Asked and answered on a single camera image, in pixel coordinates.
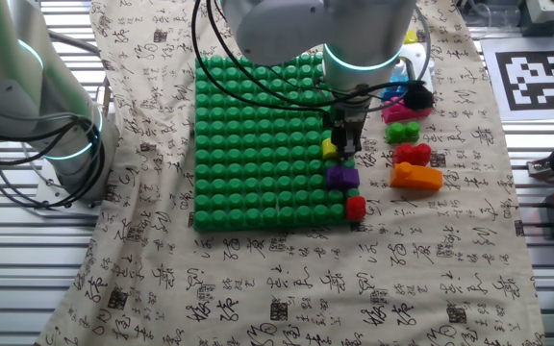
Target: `red building block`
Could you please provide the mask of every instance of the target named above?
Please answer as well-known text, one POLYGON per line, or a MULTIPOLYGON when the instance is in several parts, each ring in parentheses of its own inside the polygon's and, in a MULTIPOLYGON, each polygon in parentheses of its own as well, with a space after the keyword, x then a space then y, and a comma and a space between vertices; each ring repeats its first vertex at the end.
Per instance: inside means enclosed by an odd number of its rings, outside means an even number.
POLYGON ((347 199, 346 214, 348 220, 357 221, 363 220, 366 215, 366 201, 363 196, 356 196, 347 199))
POLYGON ((431 160, 431 147, 421 143, 413 146, 405 143, 396 147, 392 153, 392 164, 407 162, 412 165, 425 166, 431 160))

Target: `beige tablecloth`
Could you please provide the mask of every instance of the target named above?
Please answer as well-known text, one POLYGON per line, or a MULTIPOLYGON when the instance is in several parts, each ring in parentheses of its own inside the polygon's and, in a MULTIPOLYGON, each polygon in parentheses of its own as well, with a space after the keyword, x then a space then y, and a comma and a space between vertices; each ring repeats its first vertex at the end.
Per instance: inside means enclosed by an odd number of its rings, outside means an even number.
MULTIPOLYGON (((420 142, 445 162, 444 188, 388 187, 393 146, 372 114, 357 155, 363 227, 199 235, 193 2, 93 1, 121 138, 85 262, 37 344, 542 345, 489 78, 451 1, 419 6, 438 100, 420 142)), ((203 54, 222 54, 206 7, 199 33, 203 54)))

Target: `yellow building block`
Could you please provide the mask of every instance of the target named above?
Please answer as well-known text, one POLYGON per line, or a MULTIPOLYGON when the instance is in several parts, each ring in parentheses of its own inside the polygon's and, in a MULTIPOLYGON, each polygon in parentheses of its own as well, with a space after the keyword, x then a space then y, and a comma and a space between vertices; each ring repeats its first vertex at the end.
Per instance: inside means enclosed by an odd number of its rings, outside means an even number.
POLYGON ((331 142, 331 138, 322 140, 322 157, 325 160, 336 159, 339 157, 337 146, 331 142))
POLYGON ((403 41, 405 44, 410 43, 418 43, 418 35, 416 35, 416 32, 414 30, 408 30, 408 33, 405 35, 405 40, 403 41))

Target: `purple building block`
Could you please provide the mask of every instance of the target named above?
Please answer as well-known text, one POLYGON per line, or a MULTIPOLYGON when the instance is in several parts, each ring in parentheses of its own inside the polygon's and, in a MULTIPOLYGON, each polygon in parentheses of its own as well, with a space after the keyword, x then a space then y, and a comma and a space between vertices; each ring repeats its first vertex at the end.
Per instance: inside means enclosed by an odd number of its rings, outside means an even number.
POLYGON ((326 188, 346 190, 356 188, 361 184, 356 168, 340 166, 338 164, 326 170, 326 188))

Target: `pink building block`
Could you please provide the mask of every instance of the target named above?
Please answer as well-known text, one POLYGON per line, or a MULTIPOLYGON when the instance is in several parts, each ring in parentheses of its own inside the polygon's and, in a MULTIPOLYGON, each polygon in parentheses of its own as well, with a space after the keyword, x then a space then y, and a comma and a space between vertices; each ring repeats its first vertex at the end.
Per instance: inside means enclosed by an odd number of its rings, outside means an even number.
MULTIPOLYGON (((387 101, 385 103, 385 105, 390 102, 393 102, 397 98, 398 97, 391 98, 390 101, 387 101)), ((385 123, 390 124, 396 121, 406 121, 406 120, 412 120, 412 119, 418 119, 418 118, 425 118, 429 116, 432 110, 433 108, 428 108, 424 111, 413 111, 405 107, 405 105, 403 104, 403 100, 401 100, 396 105, 382 110, 382 117, 384 118, 385 123)))

